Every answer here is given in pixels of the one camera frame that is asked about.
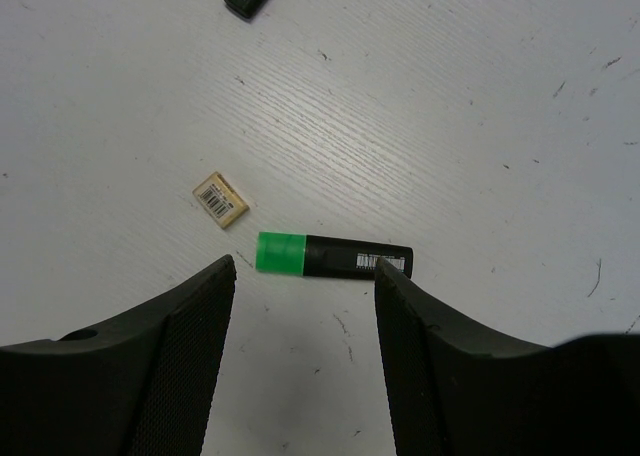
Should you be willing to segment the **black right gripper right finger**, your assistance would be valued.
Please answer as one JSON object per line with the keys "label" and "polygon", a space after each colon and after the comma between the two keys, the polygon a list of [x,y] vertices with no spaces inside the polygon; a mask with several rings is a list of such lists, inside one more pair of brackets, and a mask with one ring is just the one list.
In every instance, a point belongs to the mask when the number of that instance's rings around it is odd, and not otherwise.
{"label": "black right gripper right finger", "polygon": [[400,455],[635,455],[639,339],[545,347],[491,329],[390,263],[375,312]]}

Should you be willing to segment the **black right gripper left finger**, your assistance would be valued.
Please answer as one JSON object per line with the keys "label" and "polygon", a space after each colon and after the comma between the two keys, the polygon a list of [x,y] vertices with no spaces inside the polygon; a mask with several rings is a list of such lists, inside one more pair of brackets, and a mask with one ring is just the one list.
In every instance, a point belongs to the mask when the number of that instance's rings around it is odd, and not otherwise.
{"label": "black right gripper left finger", "polygon": [[198,455],[236,270],[224,256],[134,308],[1,350],[5,455]]}

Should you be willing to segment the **green cap highlighter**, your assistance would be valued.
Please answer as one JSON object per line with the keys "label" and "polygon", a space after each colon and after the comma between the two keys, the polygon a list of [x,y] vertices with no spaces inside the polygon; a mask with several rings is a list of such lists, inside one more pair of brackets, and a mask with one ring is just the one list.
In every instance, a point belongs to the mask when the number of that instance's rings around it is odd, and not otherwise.
{"label": "green cap highlighter", "polygon": [[380,259],[412,275],[410,247],[275,232],[258,234],[255,268],[275,274],[372,281]]}

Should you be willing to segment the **small beige eraser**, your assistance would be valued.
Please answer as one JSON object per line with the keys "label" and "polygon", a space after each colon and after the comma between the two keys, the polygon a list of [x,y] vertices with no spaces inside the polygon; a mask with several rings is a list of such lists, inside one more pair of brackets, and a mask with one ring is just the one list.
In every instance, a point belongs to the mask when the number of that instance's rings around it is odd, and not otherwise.
{"label": "small beige eraser", "polygon": [[249,211],[249,205],[219,172],[212,173],[192,194],[223,230]]}

